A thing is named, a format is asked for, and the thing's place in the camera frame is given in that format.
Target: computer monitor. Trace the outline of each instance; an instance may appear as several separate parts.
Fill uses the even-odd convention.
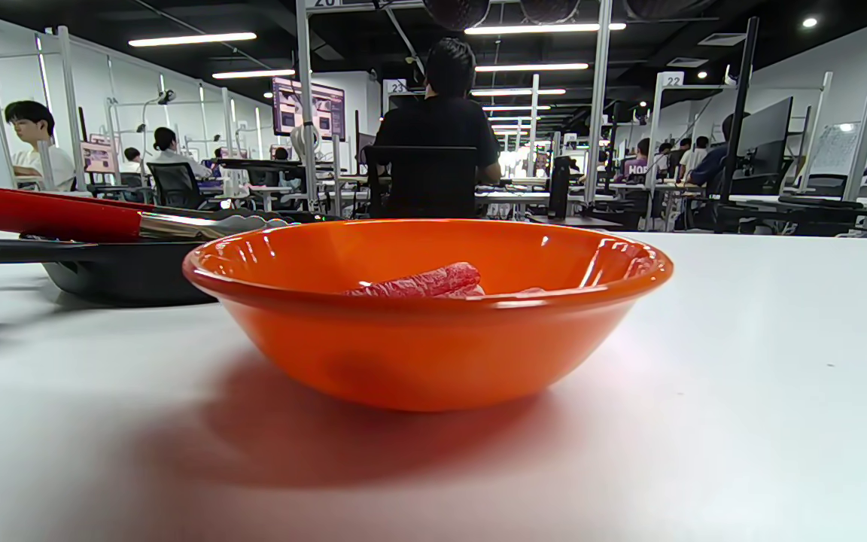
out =
[[[780,192],[794,101],[794,97],[787,97],[742,120],[732,194]]]

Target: desk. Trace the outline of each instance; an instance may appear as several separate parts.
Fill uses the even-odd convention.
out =
[[[250,186],[250,192],[263,198],[263,210],[272,211],[272,196],[275,194],[289,194],[293,192],[291,186]]]
[[[631,236],[677,270],[591,359],[437,416],[0,265],[0,542],[867,541],[867,239]]]

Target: ceiling light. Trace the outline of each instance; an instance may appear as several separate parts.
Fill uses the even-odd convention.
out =
[[[237,32],[234,34],[203,34],[176,35],[173,38],[149,38],[148,40],[131,40],[133,47],[155,47],[158,45],[207,44],[211,41],[244,41],[255,40],[252,32]]]
[[[555,69],[587,69],[585,62],[574,64],[478,65],[478,72],[550,72]]]
[[[537,119],[543,119],[539,114],[536,116]],[[517,120],[530,120],[530,117],[488,117],[492,123],[496,123],[496,121],[501,121],[501,123],[515,123]]]
[[[261,69],[258,72],[224,72],[214,73],[214,79],[245,79],[247,77],[275,77],[278,75],[293,75],[292,69]]]
[[[474,96],[530,96],[534,92],[532,89],[487,89],[487,90],[471,90],[470,93]],[[563,95],[565,89],[541,89],[537,93],[539,95]]]
[[[608,27],[611,30],[624,30],[627,25],[622,22],[613,22]],[[478,26],[464,30],[464,34],[540,34],[552,32],[597,32],[601,25],[595,23],[581,24],[532,24],[519,26]]]
[[[537,106],[537,110],[541,111],[544,109],[550,109],[549,105],[539,105]],[[484,107],[484,111],[530,111],[530,105],[489,105]]]

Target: person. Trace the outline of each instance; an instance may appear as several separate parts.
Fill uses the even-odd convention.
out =
[[[56,121],[49,113],[48,107],[41,103],[13,102],[6,106],[5,117],[7,123],[15,128],[15,135],[28,143],[32,148],[15,152],[11,155],[13,172],[18,176],[42,175],[42,157],[38,153],[39,142],[45,143],[49,152],[49,166],[52,169],[52,182],[54,189],[69,192],[75,186],[75,162],[72,158],[58,148],[52,141]]]
[[[126,158],[125,163],[120,167],[120,172],[123,174],[138,174],[149,175],[149,168],[142,163],[142,153],[138,148],[130,147],[123,151],[123,156]]]
[[[647,154],[650,149],[650,145],[651,140],[648,138],[644,138],[643,140],[637,142],[634,159],[624,162],[624,171],[617,174],[617,176],[615,177],[615,182],[644,182],[643,176],[647,175]],[[640,178],[632,179],[633,176],[636,175],[639,175]]]
[[[158,157],[148,161],[150,164],[182,164],[186,163],[193,169],[193,175],[197,178],[212,178],[213,171],[206,166],[197,163],[192,157],[187,157],[185,154],[176,152],[178,145],[176,144],[176,132],[169,128],[159,127],[152,133],[152,138],[155,143],[152,145],[154,150],[159,151]]]
[[[467,99],[474,83],[474,52],[457,38],[438,41],[427,55],[427,92],[423,102],[388,112],[374,145],[477,148],[479,181],[496,183],[500,145],[484,109]],[[396,199],[396,171],[391,200]]]
[[[658,148],[658,153],[654,155],[658,178],[667,178],[668,176],[668,158],[671,157],[672,147],[673,145],[668,142],[661,143],[661,147]]]
[[[747,116],[749,116],[748,113],[743,114],[742,119]],[[733,121],[734,114],[732,113],[725,117],[725,120],[722,122],[722,133],[725,134],[726,139],[732,134]],[[708,151],[708,154],[705,154],[704,159],[698,164],[695,171],[689,172],[687,178],[685,178],[685,184],[689,186],[705,186],[709,182],[712,182],[724,169],[723,166],[725,165],[727,154],[729,154],[728,145],[719,145],[719,147],[712,148],[711,151]]]
[[[694,169],[698,167],[698,164],[701,164],[701,161],[707,157],[708,144],[710,142],[711,140],[709,140],[709,138],[699,136],[698,140],[695,141],[695,148],[685,152],[684,157],[681,157],[681,170],[678,172],[678,181],[684,179],[685,175],[688,175],[689,172],[694,171]]]
[[[691,138],[678,141],[677,148],[668,157],[668,178],[678,178],[681,169],[681,158],[691,150]]]

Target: orange bowl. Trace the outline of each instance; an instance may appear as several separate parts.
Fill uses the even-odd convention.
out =
[[[468,261],[486,296],[340,295]],[[186,277],[294,379],[381,408],[436,412],[536,394],[578,367],[674,267],[600,231],[488,220],[327,222],[199,247]],[[516,294],[544,288],[537,294]]]

